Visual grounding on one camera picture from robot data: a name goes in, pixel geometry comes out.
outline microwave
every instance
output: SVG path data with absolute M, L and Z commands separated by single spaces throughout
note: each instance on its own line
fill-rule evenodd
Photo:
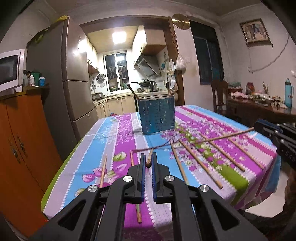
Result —
M 22 91 L 26 53 L 25 49 L 0 53 L 0 96 Z

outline blue thermos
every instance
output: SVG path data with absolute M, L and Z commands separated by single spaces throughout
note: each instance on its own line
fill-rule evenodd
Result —
M 293 96 L 294 96 L 294 87 L 291 85 L 290 80 L 287 78 L 285 82 L 285 105 L 289 108 L 292 107 Z

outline range hood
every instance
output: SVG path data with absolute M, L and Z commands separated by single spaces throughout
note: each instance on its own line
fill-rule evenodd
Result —
M 156 56 L 140 55 L 135 65 L 138 66 L 148 78 L 160 75 Z

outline chair back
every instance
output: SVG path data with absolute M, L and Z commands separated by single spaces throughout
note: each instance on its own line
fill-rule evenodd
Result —
M 218 107 L 226 106 L 226 103 L 224 103 L 223 99 L 224 99 L 224 94 L 227 99 L 228 84 L 226 81 L 213 80 L 211 83 L 211 86 L 213 91 L 214 112 L 217 112 L 217 106 Z

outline tablecloth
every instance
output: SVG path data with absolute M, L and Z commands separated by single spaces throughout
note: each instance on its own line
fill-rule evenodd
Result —
M 233 120 L 193 105 L 175 107 L 175 116 L 174 130 L 153 135 L 142 134 L 138 112 L 98 120 L 69 155 L 46 191 L 41 204 L 44 214 L 48 218 L 53 217 L 89 185 L 99 185 L 105 155 L 107 174 L 104 186 L 107 186 L 127 174 L 131 166 L 130 150 L 158 146 L 171 137 L 193 141 L 201 138 L 199 133 L 216 137 L 247 129 Z M 216 140 L 215 143 L 240 163 L 245 172 L 211 144 L 197 144 L 195 153 L 211 174 L 222 182 L 222 189 L 182 146 L 176 146 L 176 150 L 190 185 L 198 187 L 207 184 L 236 209 L 247 208 L 260 203 L 275 191 L 279 177 L 279 165 L 275 163 L 280 160 L 277 160 L 276 148 L 270 140 L 254 131 L 235 137 L 234 140 L 265 168 L 262 170 L 258 167 L 227 139 Z M 158 148 L 155 152 L 158 163 L 168 166 L 171 175 L 182 179 L 170 145 Z M 133 154 L 135 164 L 139 162 L 140 154 Z M 170 204 L 153 202 L 151 180 L 151 170 L 146 169 L 145 199 L 140 205 L 142 223 L 137 222 L 135 205 L 127 204 L 124 238 L 173 239 Z

